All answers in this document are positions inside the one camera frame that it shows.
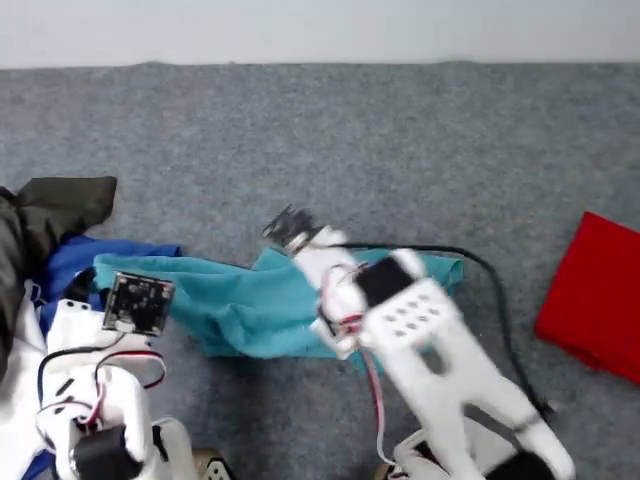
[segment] blue cloth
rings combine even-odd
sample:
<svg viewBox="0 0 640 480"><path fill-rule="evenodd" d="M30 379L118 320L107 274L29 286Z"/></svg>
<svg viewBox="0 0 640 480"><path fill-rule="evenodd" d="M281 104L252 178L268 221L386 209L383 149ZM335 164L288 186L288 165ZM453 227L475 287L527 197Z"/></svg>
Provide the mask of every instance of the blue cloth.
<svg viewBox="0 0 640 480"><path fill-rule="evenodd" d="M38 273L33 282L40 288L36 306L40 306L40 329L47 335L56 313L57 301L64 289L78 272L93 265L96 255L115 253L118 255L180 255L178 245L151 245L129 240L97 240L85 236L72 237L49 257L46 268ZM102 310L100 296L91 295L90 303L96 310Z"/></svg>
<svg viewBox="0 0 640 480"><path fill-rule="evenodd" d="M22 480L34 480L38 476L51 467L56 460L51 453L42 451L31 461L31 465L27 469L27 472L22 477Z"/></svg>
<svg viewBox="0 0 640 480"><path fill-rule="evenodd" d="M373 263L385 250L356 251ZM462 262L424 255L427 271L451 290L462 280ZM309 330L317 292L293 262L265 249L251 269L192 257L98 255L98 289L112 285L116 271L170 280L176 285L171 316L186 326L208 356L335 357Z"/></svg>

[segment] white plastic part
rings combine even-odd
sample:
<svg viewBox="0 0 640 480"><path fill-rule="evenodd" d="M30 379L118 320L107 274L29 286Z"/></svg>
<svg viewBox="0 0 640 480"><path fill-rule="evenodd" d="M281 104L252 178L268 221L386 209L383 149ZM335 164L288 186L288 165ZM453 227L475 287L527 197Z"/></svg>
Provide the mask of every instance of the white plastic part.
<svg viewBox="0 0 640 480"><path fill-rule="evenodd" d="M511 443L480 423L465 417L464 427L468 439L469 455L483 475L515 455L516 449ZM396 461L402 466L403 471L409 474L410 478L450 479L451 477L440 466L418 453L416 447L424 442L425 438L424 431L418 430L399 443L393 452Z"/></svg>
<svg viewBox="0 0 640 480"><path fill-rule="evenodd" d="M419 307L422 313L438 314L423 322L426 324L423 328L405 325L405 333L398 336L386 316L404 308L413 290L422 295ZM540 456L557 479L574 478L573 462L558 438L538 418L524 393L500 374L437 282L421 280L370 310L364 319L362 336L420 420L425 440L452 479L484 479L467 448L469 439L462 415L465 405L477 406L511 429L533 420L517 434L522 446ZM425 340L443 359L444 374L432 372L414 350L414 345Z"/></svg>
<svg viewBox="0 0 640 480"><path fill-rule="evenodd" d="M88 305L63 300L49 334L49 352L81 346L104 346L119 337L118 332L102 330L102 314L92 312ZM150 350L147 338L128 334L106 351L67 355L53 359L43 376L44 406L72 397L75 401L94 405L97 392L94 382L95 364L105 355L123 350ZM152 423L144 388L132 372L146 368L148 359L113 359L98 371L98 380L105 395L100 409L102 428L125 425L125 447L131 457L142 462L137 480L199 480L193 463L191 443L184 426L174 419L157 422L169 461L165 462L153 444ZM71 452L83 433L74 418L78 408L67 406L62 411L48 409L40 414L38 423L56 449L56 470L61 480L77 480L71 462Z"/></svg>
<svg viewBox="0 0 640 480"><path fill-rule="evenodd" d="M354 270L358 264L345 248L333 247L346 241L346 235L331 227L320 230L294 257L294 263L304 272L307 281L315 289L322 287L327 269L342 265L346 270Z"/></svg>
<svg viewBox="0 0 640 480"><path fill-rule="evenodd" d="M212 460L204 474L207 480L231 480L231 474L220 460Z"/></svg>
<svg viewBox="0 0 640 480"><path fill-rule="evenodd" d="M502 463L508 449L494 438L495 434L488 437L486 432L474 434L465 429L463 409L470 404L516 431L523 448L542 458L556 479L575 478L575 467L567 451L524 393L500 374L467 329L446 291L431 278L420 279L423 267L418 265L417 254L400 250L391 255L416 282L363 312L366 314L357 335L358 343L371 350L384 367L422 425L416 435L427 441L447 473L408 451L398 458L401 467L409 471L411 465L419 462L421 470L416 480L485 480L486 468ZM306 247L293 260L318 288L334 265L355 266L355 260L349 261L347 256L349 252L338 247ZM349 279L343 280L324 292L324 311L342 312L345 305L362 306L363 293L350 283ZM340 358L345 357L340 343L344 339L327 340L330 336L327 331L317 327L316 331ZM443 360L444 372L431 371L416 351L416 347L427 343ZM493 438L494 447L483 449L481 443L488 438Z"/></svg>
<svg viewBox="0 0 640 480"><path fill-rule="evenodd" d="M335 336L327 323L318 318L311 324L311 331L320 337L324 344L336 352L340 360L345 360L358 348L358 341L353 335Z"/></svg>
<svg viewBox="0 0 640 480"><path fill-rule="evenodd" d="M102 347L115 342L120 332L102 330L103 312L91 310L91 305L73 300L60 300L47 335L48 353L76 347ZM127 334L108 350L81 355L65 355L47 364L47 373L65 371L77 365L95 365L109 353L123 350L151 350L148 337Z"/></svg>

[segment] gray carpet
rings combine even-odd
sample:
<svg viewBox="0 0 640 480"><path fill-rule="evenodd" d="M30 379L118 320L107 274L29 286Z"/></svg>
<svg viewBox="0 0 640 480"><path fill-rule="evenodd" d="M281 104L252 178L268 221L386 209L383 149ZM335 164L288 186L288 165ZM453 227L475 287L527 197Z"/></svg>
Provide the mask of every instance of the gray carpet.
<svg viewBox="0 0 640 480"><path fill-rule="evenodd" d="M532 380L565 407L555 428L580 478L638 478L639 387L590 371L532 326L584 210L640 228L640 66L0 72L0 184L100 174L120 185L98 236L248 264L263 224L294 202L354 240L477 251L508 284ZM512 375L489 286L467 272L460 306ZM154 415L182 419L240 479L375 468L369 393L349 363L206 359L174 325L160 350L170 377ZM386 387L390 449L415 422Z"/></svg>

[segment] dark green cloth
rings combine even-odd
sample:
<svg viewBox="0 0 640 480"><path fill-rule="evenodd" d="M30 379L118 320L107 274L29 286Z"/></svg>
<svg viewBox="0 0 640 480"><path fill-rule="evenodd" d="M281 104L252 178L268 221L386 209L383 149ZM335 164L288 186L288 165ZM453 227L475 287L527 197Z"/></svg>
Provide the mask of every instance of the dark green cloth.
<svg viewBox="0 0 640 480"><path fill-rule="evenodd" d="M0 381L24 281L44 266L63 238L111 214L116 183L114 177L34 178L16 195L0 187Z"/></svg>

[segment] red cloth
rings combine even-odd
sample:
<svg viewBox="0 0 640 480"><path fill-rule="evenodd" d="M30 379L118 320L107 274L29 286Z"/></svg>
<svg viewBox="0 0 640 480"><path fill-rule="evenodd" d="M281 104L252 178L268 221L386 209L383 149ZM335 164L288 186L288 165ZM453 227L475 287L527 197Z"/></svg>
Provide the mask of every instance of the red cloth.
<svg viewBox="0 0 640 480"><path fill-rule="evenodd" d="M591 367L640 384L640 233L586 212L535 331Z"/></svg>

